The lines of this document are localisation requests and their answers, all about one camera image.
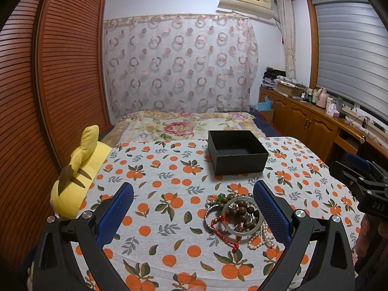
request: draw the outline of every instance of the wooden wardrobe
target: wooden wardrobe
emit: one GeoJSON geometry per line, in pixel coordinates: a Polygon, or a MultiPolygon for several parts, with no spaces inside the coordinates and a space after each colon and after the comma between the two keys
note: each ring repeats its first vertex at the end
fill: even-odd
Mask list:
{"type": "Polygon", "coordinates": [[[16,269],[53,213],[85,127],[109,125],[105,0],[21,0],[0,31],[0,257],[16,269]]]}

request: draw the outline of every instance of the yellow plush toy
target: yellow plush toy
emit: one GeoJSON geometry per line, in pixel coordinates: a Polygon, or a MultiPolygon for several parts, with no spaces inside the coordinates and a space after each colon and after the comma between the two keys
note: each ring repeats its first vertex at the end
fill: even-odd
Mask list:
{"type": "Polygon", "coordinates": [[[112,148],[98,141],[99,127],[87,127],[51,190],[50,203],[61,217],[75,219],[86,193],[112,148]]]}

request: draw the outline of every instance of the window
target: window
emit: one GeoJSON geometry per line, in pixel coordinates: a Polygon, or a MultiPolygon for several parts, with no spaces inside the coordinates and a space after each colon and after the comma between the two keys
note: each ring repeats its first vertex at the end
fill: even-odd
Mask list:
{"type": "Polygon", "coordinates": [[[309,0],[309,6],[318,46],[312,37],[317,62],[310,85],[315,78],[317,86],[388,120],[388,32],[373,7],[367,0],[309,0]]]}

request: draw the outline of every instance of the black box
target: black box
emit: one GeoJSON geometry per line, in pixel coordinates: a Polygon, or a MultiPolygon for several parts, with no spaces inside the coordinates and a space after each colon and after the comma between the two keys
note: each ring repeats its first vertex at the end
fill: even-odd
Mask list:
{"type": "Polygon", "coordinates": [[[269,156],[249,130],[209,130],[208,150],[216,175],[262,172],[269,156]]]}

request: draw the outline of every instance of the sheer curtain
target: sheer curtain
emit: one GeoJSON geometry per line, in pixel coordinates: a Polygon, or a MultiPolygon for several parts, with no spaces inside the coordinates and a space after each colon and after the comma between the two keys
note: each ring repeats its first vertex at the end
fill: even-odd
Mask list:
{"type": "Polygon", "coordinates": [[[258,63],[247,18],[159,15],[104,22],[105,86],[116,118],[142,110],[246,111],[258,63]]]}
{"type": "Polygon", "coordinates": [[[292,79],[296,77],[295,70],[295,19],[291,0],[276,0],[279,8],[280,23],[284,51],[286,53],[286,75],[292,79]]]}

